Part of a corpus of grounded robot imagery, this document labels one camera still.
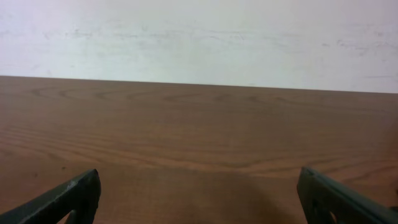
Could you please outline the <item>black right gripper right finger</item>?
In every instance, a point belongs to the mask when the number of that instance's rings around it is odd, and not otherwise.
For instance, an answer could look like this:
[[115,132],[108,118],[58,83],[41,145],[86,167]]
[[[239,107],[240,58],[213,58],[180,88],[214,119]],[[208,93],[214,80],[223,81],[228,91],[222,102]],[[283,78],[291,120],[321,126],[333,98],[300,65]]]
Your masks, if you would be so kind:
[[309,167],[300,172],[297,193],[308,224],[397,224],[397,207],[380,205]]

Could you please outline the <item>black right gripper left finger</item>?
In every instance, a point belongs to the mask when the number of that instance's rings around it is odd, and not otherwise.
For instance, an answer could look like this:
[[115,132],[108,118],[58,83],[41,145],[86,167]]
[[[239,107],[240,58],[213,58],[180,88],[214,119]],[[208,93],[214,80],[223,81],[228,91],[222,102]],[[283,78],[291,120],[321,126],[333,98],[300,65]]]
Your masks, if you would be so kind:
[[95,219],[101,195],[96,169],[88,170],[54,189],[1,214],[1,223],[89,223]]

